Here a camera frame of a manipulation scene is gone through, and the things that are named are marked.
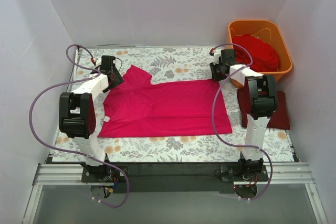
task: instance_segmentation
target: gray wall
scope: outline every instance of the gray wall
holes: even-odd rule
[[[48,153],[29,130],[28,110],[39,91],[69,78],[64,52],[72,41],[50,0],[0,0],[0,6],[0,223],[21,223],[37,164]],[[34,113],[49,143],[61,90],[43,96]]]
[[[336,0],[287,0],[277,23],[293,59],[282,84],[291,138],[316,178],[329,223],[336,223]]]
[[[239,18],[275,20],[286,0],[51,0],[84,45],[213,45]]]

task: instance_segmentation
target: orange basket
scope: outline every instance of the orange basket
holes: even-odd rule
[[[232,38],[251,34],[256,38],[261,39],[263,42],[268,43],[274,50],[278,53],[280,59],[280,65],[277,72],[260,72],[262,74],[273,74],[275,81],[280,80],[280,78],[288,73],[292,67],[293,63],[290,59],[287,47],[285,45],[284,39],[280,33],[279,27],[271,21],[268,20],[235,20],[228,25],[228,36],[226,39],[227,43],[232,43]],[[243,86],[232,80],[234,86],[242,88]]]

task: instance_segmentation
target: red cloth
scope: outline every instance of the red cloth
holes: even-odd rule
[[[247,127],[247,115],[246,110],[244,106],[244,90],[238,89],[237,93],[238,97],[238,103],[240,107],[240,111],[242,112],[242,127]],[[268,128],[276,128],[281,130],[290,130],[290,124],[289,124],[289,117],[287,114],[287,108],[286,108],[286,96],[285,93],[282,91],[278,91],[278,109],[276,112],[273,113],[273,116],[271,117],[271,120],[269,120],[267,127]]]
[[[105,116],[99,137],[157,137],[214,134],[211,108],[218,82],[212,80],[151,84],[152,76],[131,66],[124,83],[104,101]],[[232,133],[223,96],[216,103],[219,133]]]
[[[257,72],[277,72],[280,60],[277,52],[267,43],[261,39],[252,37],[250,34],[236,36],[232,42],[244,47],[252,56],[253,64],[250,67]],[[242,64],[249,64],[251,62],[249,56],[244,50],[235,47],[237,61]]]

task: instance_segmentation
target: red cloth in bin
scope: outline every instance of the red cloth in bin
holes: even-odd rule
[[[244,107],[244,89],[238,89],[237,97],[239,108],[242,113],[241,117],[242,127],[246,128],[247,115]],[[278,101],[279,101],[278,109],[276,112],[273,113],[273,116],[271,117],[271,120],[269,120],[267,127],[281,130],[290,130],[289,117],[286,108],[286,96],[285,93],[283,93],[282,91],[278,91]]]
[[[105,116],[99,137],[157,137],[214,134],[211,108],[219,83],[212,80],[151,84],[152,76],[131,66],[124,83],[104,101]],[[223,96],[216,102],[219,133],[232,133]]]
[[[280,60],[277,52],[267,43],[261,39],[252,37],[250,34],[236,36],[232,42],[244,47],[252,56],[253,64],[250,67],[256,72],[277,72]],[[235,47],[236,59],[242,64],[249,64],[251,62],[247,53]]]

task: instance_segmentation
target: floral tablecloth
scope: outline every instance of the floral tablecloth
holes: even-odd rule
[[[149,72],[152,83],[171,81],[211,79],[209,48],[158,48],[133,47],[122,49],[92,49],[95,58],[102,55],[119,57],[123,64],[121,74],[125,74],[131,65]],[[92,67],[87,52],[79,56],[79,64]],[[90,71],[78,68],[75,80],[87,78]],[[76,83],[72,89],[80,86]],[[231,121],[233,133],[223,134],[223,138],[233,144],[243,145],[246,129],[241,127],[241,113],[237,100],[237,89],[228,82],[222,89],[227,114]],[[97,118],[95,135],[101,130],[104,118],[103,101],[106,94],[100,94],[94,101]],[[115,162],[235,162],[239,159],[241,148],[223,144],[215,135],[206,136],[167,136],[167,137],[134,137],[134,138],[99,138],[99,145],[108,154],[110,161]],[[64,133],[60,133],[56,146],[69,150],[77,150],[77,145]],[[286,132],[278,129],[267,129],[264,149],[275,162],[291,162],[293,156],[287,141]],[[53,162],[82,162],[79,155],[58,152],[53,155]]]

